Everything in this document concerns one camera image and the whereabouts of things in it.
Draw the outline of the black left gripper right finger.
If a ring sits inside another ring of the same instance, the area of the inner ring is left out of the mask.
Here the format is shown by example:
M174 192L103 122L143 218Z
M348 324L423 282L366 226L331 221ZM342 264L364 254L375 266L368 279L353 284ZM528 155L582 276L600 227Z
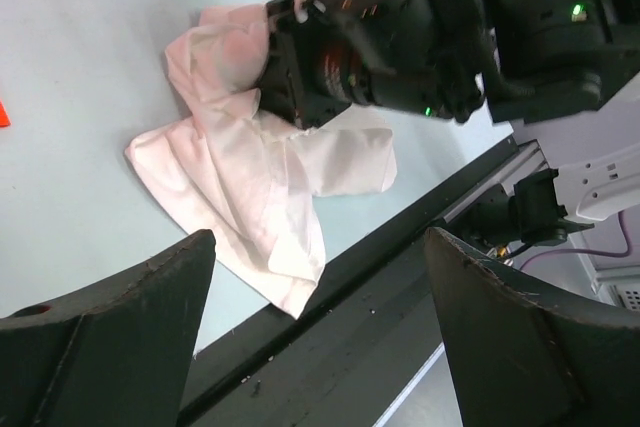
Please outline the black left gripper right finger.
M425 260L466 426L636 426L639 315L519 272L441 228Z

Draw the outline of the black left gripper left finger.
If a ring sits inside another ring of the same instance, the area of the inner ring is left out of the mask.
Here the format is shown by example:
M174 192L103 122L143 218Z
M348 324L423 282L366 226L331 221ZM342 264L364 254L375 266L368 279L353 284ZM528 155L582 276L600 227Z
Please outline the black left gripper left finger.
M199 230L2 318L2 425L175 425L214 264L214 235Z

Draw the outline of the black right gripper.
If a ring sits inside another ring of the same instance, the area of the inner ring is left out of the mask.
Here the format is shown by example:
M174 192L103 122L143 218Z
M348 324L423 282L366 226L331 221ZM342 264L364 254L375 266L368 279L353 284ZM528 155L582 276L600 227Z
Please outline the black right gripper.
M319 128L353 104L370 103L370 74L329 18L314 8L300 23L294 0L266 4L268 59L259 109L299 129Z

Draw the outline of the white t shirt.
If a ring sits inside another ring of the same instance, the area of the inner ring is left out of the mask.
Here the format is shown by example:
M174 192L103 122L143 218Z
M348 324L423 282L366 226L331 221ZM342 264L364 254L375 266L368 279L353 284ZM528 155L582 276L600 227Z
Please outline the white t shirt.
M267 49L263 5L206 8L165 51L190 116L137 136L126 155L183 231L212 231L220 262L298 317L326 265L314 199L384 192L397 163L390 125L368 109L306 130L262 111Z

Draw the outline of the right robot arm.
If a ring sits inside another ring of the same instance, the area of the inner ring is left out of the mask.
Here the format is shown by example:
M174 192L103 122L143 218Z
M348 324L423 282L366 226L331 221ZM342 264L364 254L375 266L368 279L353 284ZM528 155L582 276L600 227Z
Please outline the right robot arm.
M639 77L639 0L272 0L266 15L259 107L301 129L353 105L532 124Z

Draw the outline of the orange t shirt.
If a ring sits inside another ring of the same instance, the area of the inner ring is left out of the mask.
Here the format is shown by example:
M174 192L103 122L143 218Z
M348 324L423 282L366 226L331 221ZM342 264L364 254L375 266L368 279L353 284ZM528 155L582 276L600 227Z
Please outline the orange t shirt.
M10 118L2 102L0 102L0 127L6 128L11 125Z

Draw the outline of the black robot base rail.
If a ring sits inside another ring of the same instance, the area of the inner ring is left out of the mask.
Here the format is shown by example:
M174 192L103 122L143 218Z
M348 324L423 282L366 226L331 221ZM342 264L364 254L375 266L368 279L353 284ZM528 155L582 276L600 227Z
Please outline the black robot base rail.
M499 142L332 260L299 319L267 306L214 341L178 424L373 425L440 344L425 229L545 164L536 142Z

